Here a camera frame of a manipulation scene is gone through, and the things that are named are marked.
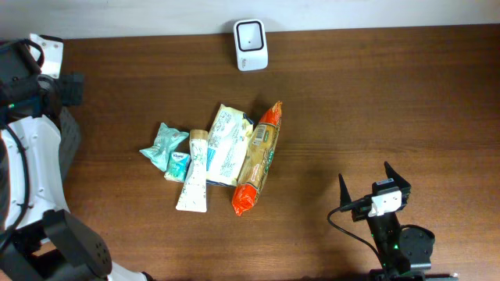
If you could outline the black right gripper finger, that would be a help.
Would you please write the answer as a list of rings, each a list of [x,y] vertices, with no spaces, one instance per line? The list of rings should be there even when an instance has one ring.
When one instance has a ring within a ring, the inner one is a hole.
[[[388,162],[384,162],[385,172],[388,178],[392,178],[397,187],[410,187],[410,183],[400,176]]]
[[[346,186],[344,177],[342,176],[341,173],[338,174],[338,179],[340,187],[340,207],[343,208],[344,206],[350,205],[352,203],[352,199],[348,192],[348,188]]]

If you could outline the orange spaghetti package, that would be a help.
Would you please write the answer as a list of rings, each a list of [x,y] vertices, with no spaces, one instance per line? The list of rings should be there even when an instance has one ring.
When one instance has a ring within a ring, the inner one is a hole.
[[[259,120],[248,143],[231,201],[237,216],[252,209],[262,193],[275,155],[281,123],[282,101],[277,101]]]

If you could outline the cream yellow snack bag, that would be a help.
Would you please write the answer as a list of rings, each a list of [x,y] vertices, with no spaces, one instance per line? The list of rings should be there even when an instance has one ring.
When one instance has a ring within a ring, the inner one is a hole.
[[[236,187],[254,123],[235,108],[220,105],[208,135],[207,182]]]

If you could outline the mint green wipes pack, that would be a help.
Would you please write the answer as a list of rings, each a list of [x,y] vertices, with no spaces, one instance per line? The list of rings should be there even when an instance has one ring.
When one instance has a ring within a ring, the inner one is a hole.
[[[179,131],[168,127],[165,123],[160,123],[153,145],[150,148],[141,149],[139,152],[148,158],[156,168],[165,172],[170,154],[187,138],[188,132]]]

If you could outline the white bamboo print tube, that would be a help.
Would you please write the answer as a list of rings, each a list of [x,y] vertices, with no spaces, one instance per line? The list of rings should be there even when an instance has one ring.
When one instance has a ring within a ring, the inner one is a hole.
[[[207,212],[206,166],[208,156],[208,132],[191,130],[189,148],[191,163],[177,201],[176,210],[183,212]]]

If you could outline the teal tissue packet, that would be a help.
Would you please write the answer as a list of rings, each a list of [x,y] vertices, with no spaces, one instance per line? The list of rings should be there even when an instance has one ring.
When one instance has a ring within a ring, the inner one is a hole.
[[[166,167],[166,180],[183,183],[185,181],[191,156],[183,152],[172,152]]]

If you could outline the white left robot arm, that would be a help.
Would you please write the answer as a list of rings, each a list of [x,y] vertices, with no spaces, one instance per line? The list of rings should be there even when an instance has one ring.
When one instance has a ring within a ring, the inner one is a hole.
[[[70,213],[63,180],[81,141],[69,107],[82,75],[50,69],[63,41],[31,34],[1,43],[1,270],[12,280],[150,280],[115,263]]]

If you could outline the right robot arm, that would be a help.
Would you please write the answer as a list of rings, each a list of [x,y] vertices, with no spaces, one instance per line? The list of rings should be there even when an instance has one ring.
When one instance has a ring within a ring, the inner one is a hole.
[[[372,184],[372,192],[353,201],[342,175],[340,205],[330,211],[327,221],[342,233],[367,245],[380,262],[380,269],[369,272],[369,280],[457,280],[457,276],[428,275],[431,269],[435,235],[422,226],[402,225],[397,212],[404,209],[411,194],[411,184],[400,176],[388,162],[384,163],[385,180]],[[352,221],[365,221],[370,228],[374,243],[347,231],[333,222],[331,216],[337,212],[350,212]]]

